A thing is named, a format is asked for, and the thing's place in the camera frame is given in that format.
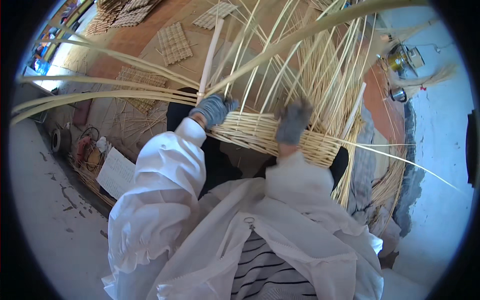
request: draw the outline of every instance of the person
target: person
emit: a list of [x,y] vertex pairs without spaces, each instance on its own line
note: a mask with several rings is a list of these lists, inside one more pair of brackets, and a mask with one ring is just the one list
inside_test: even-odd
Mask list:
[[382,240],[330,197],[346,149],[329,169],[305,161],[298,143],[312,107],[300,99],[280,115],[278,158],[241,179],[205,133],[237,105],[220,95],[196,108],[169,104],[168,131],[142,148],[135,186],[110,212],[108,295],[380,299]]

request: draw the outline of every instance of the white protective coverall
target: white protective coverall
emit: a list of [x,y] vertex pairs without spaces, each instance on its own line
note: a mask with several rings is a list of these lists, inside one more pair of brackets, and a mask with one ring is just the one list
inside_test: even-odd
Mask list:
[[108,220],[113,299],[230,299],[254,230],[315,288],[319,299],[380,299],[382,240],[330,198],[328,169],[296,152],[266,179],[225,182],[202,199],[203,128],[185,118],[141,150],[135,186]]

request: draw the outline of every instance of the glove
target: glove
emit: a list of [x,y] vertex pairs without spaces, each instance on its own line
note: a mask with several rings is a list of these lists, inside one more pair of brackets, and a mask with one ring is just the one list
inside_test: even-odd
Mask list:
[[279,144],[298,145],[301,134],[307,128],[312,111],[312,105],[303,98],[288,104],[280,112],[276,141]]
[[197,107],[193,108],[188,114],[189,117],[196,113],[201,113],[206,121],[206,129],[212,128],[213,125],[222,124],[227,114],[234,111],[239,106],[239,102],[234,99],[224,98],[220,94],[213,94],[200,101]]

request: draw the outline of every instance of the black pants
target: black pants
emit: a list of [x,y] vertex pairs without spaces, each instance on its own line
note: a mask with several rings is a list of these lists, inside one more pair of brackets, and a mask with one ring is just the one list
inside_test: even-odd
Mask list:
[[[191,87],[184,87],[179,91],[195,94],[197,90]],[[167,131],[175,131],[181,121],[188,116],[194,106],[170,102],[167,109]],[[201,149],[205,154],[206,180],[199,199],[209,190],[229,180],[240,179],[243,175],[239,168],[234,167],[228,155],[220,151],[220,141],[207,136]],[[260,167],[256,177],[265,178],[266,168],[276,165],[276,157],[272,156]],[[334,179],[334,188],[342,178],[348,165],[348,151],[340,147],[333,164],[330,167]]]

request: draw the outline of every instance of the striped shirt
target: striped shirt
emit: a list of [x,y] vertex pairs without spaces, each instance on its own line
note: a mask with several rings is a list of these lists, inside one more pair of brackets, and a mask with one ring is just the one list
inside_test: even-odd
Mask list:
[[252,231],[243,245],[231,300],[313,300],[312,284]]

